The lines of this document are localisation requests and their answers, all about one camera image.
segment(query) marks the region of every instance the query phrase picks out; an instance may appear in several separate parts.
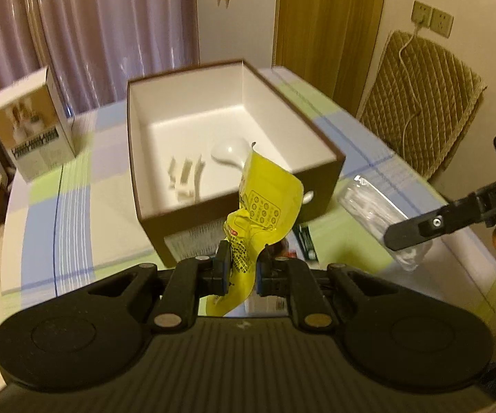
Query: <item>white plastic spoon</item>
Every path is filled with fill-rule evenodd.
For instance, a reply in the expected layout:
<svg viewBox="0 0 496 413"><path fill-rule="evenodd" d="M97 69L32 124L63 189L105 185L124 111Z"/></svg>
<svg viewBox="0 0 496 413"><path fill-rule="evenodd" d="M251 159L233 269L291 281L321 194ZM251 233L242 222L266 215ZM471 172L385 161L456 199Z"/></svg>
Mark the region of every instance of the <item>white plastic spoon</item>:
<svg viewBox="0 0 496 413"><path fill-rule="evenodd" d="M218 163L233 165L242 171L250 154L248 141L240 136L217 142L212 150L211 157Z"/></svg>

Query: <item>wall outlet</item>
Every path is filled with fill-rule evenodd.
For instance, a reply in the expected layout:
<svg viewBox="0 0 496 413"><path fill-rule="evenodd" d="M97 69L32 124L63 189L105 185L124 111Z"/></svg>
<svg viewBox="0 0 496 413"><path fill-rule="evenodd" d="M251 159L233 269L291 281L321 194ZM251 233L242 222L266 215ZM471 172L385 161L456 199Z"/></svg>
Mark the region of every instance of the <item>wall outlet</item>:
<svg viewBox="0 0 496 413"><path fill-rule="evenodd" d="M430 20L430 29L439 35L443 35L443 37L449 38L454 19L455 17L451 14L434 8L432 19Z"/></svg>
<svg viewBox="0 0 496 413"><path fill-rule="evenodd" d="M411 20L414 23L421 23L422 26L427 28L428 26L430 26L431 18L432 7L415 0L413 4L413 13L411 14Z"/></svg>

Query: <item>brown box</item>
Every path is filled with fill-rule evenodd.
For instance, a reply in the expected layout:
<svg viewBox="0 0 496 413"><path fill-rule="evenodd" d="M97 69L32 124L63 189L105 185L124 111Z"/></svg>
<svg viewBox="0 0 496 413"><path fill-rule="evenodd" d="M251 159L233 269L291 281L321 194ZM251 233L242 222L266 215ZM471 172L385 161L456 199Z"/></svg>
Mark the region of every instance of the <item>brown box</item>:
<svg viewBox="0 0 496 413"><path fill-rule="evenodd" d="M127 123L137 218L163 263L212 254L223 221L239 207L241 172L210 157L216 141L243 136L289 172L313 198L299 221L324 213L344 155L248 63L184 68L128 83ZM197 202L169 188L172 157L202 156Z"/></svg>

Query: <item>small product box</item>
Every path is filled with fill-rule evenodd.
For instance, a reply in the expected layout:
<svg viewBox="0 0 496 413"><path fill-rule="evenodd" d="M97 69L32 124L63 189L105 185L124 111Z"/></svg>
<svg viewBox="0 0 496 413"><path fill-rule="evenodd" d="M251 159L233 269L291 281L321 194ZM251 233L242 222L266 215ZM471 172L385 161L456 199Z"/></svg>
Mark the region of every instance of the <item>small product box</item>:
<svg viewBox="0 0 496 413"><path fill-rule="evenodd" d="M74 158L70 125L49 68L0 90L0 139L27 182Z"/></svg>

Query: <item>checkered tablecloth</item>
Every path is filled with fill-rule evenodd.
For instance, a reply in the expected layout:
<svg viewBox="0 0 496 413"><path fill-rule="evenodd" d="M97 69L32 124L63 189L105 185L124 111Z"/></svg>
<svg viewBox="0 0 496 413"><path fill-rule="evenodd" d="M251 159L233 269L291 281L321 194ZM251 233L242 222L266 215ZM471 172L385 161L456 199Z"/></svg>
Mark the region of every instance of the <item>checkered tablecloth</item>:
<svg viewBox="0 0 496 413"><path fill-rule="evenodd" d="M443 201L398 156L345 110L285 68L263 71L346 155L342 181L364 175L407 216ZM79 115L77 157L27 184L14 181L4 233L1 285L6 315L139 262L161 261L135 213L126 103ZM489 318L496 306L496 261L470 229L434 241L407 273L334 203L310 223L319 261L346 262Z"/></svg>

